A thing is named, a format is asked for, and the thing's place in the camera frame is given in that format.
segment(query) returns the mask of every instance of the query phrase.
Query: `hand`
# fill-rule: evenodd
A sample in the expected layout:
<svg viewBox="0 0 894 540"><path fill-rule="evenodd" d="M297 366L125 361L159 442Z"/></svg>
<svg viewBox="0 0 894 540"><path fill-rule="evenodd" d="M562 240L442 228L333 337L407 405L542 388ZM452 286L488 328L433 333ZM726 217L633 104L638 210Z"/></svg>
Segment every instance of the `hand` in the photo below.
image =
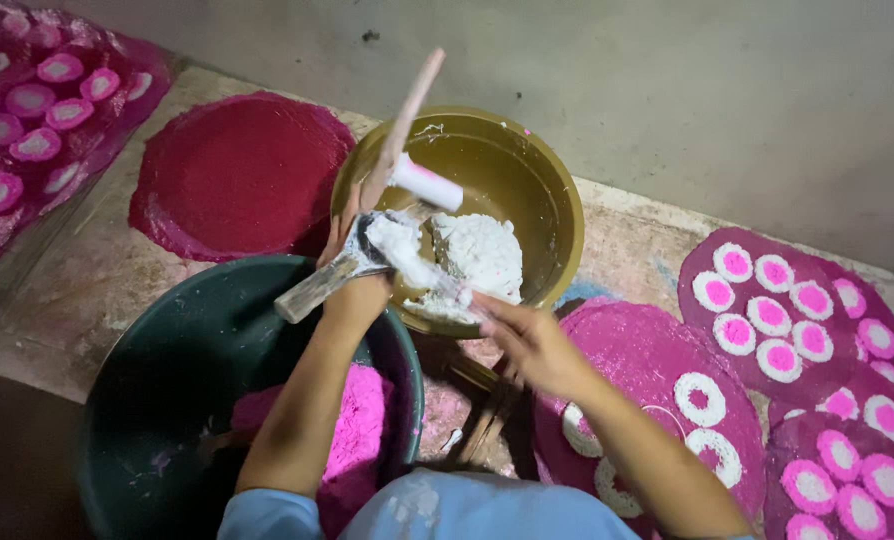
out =
<svg viewBox="0 0 894 540"><path fill-rule="evenodd" d="M480 324L480 334L493 338L510 355L532 387L578 401L591 384L605 382L549 311L513 305L479 292L474 292L473 305L492 317Z"/></svg>
<svg viewBox="0 0 894 540"><path fill-rule="evenodd" d="M330 222L327 245L317 259L317 268L330 263L344 249L350 226L360 211L361 185L350 188L350 198L340 215L334 215ZM331 324L337 325L361 336L380 316L391 299L391 276L377 274L356 277L336 290L324 300L324 316Z"/></svg>

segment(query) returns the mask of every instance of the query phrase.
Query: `dark green basin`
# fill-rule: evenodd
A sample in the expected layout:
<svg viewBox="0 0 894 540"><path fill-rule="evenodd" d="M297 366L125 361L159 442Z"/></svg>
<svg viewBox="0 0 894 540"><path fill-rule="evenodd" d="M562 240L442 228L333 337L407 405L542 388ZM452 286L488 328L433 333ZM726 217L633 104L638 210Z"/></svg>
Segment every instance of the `dark green basin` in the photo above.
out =
<svg viewBox="0 0 894 540"><path fill-rule="evenodd" d="M78 470L98 537L216 536L247 451L223 449L208 464L201 436L229 430L237 399L294 370L321 311L290 325L273 300L313 269L294 255L219 264L167 291L117 341L87 399ZM396 314L370 326L354 362L395 388L383 485L417 456L424 412L417 352Z"/></svg>

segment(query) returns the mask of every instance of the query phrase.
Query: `scoop handle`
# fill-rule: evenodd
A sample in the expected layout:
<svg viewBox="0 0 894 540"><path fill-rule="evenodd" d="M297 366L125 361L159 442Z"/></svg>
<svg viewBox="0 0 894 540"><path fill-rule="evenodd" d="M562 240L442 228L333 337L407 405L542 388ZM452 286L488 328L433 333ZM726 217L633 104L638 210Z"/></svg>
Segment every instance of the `scoop handle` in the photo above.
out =
<svg viewBox="0 0 894 540"><path fill-rule="evenodd" d="M314 308L323 304L334 291L350 281L358 265L357 259L342 252L330 263L278 296L277 300L273 300L274 310L286 322L296 325L310 315Z"/></svg>

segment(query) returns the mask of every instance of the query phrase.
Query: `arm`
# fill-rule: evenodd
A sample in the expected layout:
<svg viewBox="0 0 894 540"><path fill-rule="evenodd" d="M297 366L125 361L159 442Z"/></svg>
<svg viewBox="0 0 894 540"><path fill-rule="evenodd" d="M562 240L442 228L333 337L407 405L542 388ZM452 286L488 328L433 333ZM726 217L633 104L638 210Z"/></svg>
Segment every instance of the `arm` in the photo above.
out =
<svg viewBox="0 0 894 540"><path fill-rule="evenodd" d="M352 191L351 201L356 194ZM331 223L317 262L337 255L356 206ZM321 484L354 351L391 297L388 276L358 277L324 301L307 349L274 401L237 477L237 493L266 487L313 498Z"/></svg>
<svg viewBox="0 0 894 540"><path fill-rule="evenodd" d="M532 386L580 407L610 462L668 534L753 533L717 476L602 378L549 312L477 293L474 302L495 318L481 333L497 341Z"/></svg>

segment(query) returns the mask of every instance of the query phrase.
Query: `light blue sleeve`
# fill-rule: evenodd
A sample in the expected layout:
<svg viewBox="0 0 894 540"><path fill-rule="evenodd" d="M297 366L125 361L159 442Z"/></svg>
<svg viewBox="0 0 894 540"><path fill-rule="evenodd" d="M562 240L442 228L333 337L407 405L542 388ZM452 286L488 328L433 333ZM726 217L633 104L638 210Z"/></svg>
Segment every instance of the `light blue sleeve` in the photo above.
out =
<svg viewBox="0 0 894 540"><path fill-rule="evenodd" d="M276 489L248 489L227 502L217 540L323 538L318 505Z"/></svg>

